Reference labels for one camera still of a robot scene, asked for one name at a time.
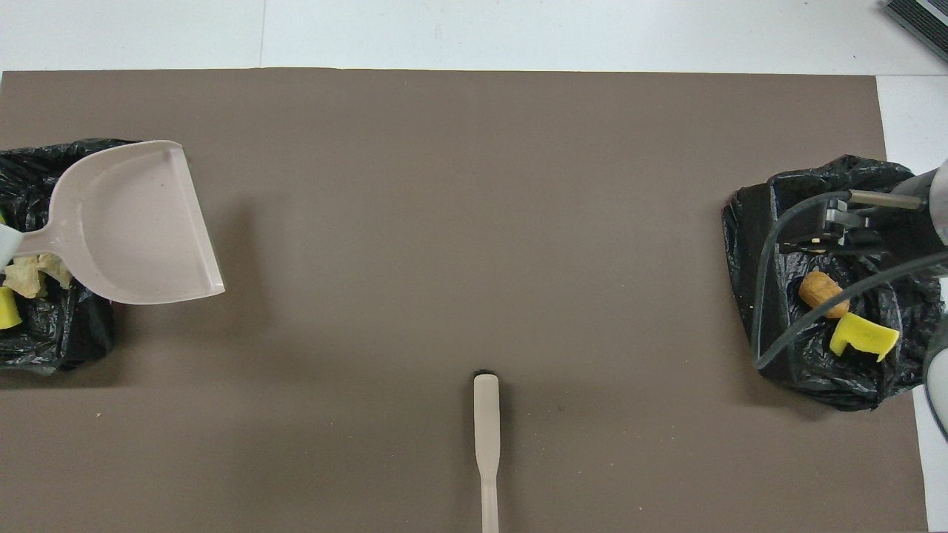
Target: black plastic bag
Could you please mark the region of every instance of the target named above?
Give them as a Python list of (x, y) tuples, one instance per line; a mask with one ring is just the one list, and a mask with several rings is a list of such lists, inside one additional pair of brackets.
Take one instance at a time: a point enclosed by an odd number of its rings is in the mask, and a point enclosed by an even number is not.
[[(912, 177), (901, 165), (843, 156), (826, 166), (786, 172), (766, 184), (738, 191), (724, 208), (724, 241), (731, 287), (748, 338), (754, 304), (757, 263), (764, 239), (776, 218), (797, 202), (831, 191), (859, 189), (887, 193)], [(829, 274), (846, 287), (884, 269), (880, 255), (775, 254), (764, 293), (761, 349), (810, 311), (797, 295), (812, 270)], [(887, 397), (921, 383), (929, 340), (942, 314), (936, 278), (905, 276), (879, 285), (850, 301), (850, 312), (902, 332), (891, 353), (877, 363), (874, 355), (852, 346), (841, 357), (830, 351), (836, 321), (821, 318), (804, 330), (762, 376), (841, 411), (875, 409)]]
[[(85, 156), (131, 142), (92, 138), (0, 152), (0, 211), (7, 224), (19, 231), (42, 228), (53, 187), (67, 168)], [(108, 300), (75, 279), (68, 290), (47, 279), (46, 290), (44, 298), (15, 296), (23, 322), (0, 330), (0, 369), (48, 375), (102, 358), (112, 349)]]

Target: pink dustpan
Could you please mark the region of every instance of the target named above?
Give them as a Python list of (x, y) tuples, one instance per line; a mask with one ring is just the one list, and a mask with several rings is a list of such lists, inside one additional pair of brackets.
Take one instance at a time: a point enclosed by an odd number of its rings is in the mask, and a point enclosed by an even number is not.
[(49, 222), (0, 226), (0, 264), (51, 252), (96, 294), (173, 303), (224, 292), (181, 145), (152, 140), (84, 157), (57, 182)]

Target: yellow sponge piece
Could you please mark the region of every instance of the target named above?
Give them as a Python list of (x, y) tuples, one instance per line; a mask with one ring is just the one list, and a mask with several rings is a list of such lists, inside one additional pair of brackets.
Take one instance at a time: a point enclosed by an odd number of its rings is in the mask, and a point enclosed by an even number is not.
[(898, 330), (847, 313), (836, 323), (836, 331), (829, 340), (829, 349), (837, 356), (842, 356), (846, 345), (852, 344), (853, 348), (861, 352), (878, 355), (876, 362), (882, 362), (898, 340)]
[(22, 321), (16, 310), (16, 301), (13, 300), (13, 289), (0, 286), (0, 329), (13, 327)]

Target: brown table surface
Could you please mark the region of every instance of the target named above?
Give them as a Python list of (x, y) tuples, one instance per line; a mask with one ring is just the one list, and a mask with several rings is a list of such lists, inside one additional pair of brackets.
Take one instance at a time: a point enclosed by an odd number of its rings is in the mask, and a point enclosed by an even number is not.
[(169, 138), (224, 295), (125, 307), (103, 361), (0, 376), (0, 530), (925, 529), (911, 397), (758, 377), (738, 187), (884, 158), (865, 77), (4, 73), (0, 147)]

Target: white floor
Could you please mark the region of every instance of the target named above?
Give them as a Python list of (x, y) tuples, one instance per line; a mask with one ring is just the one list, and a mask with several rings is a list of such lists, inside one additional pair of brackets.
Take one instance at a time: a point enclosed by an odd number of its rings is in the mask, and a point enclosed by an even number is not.
[[(889, 159), (948, 157), (948, 64), (877, 0), (0, 0), (0, 72), (259, 66), (869, 74)], [(948, 444), (915, 398), (948, 530)]]

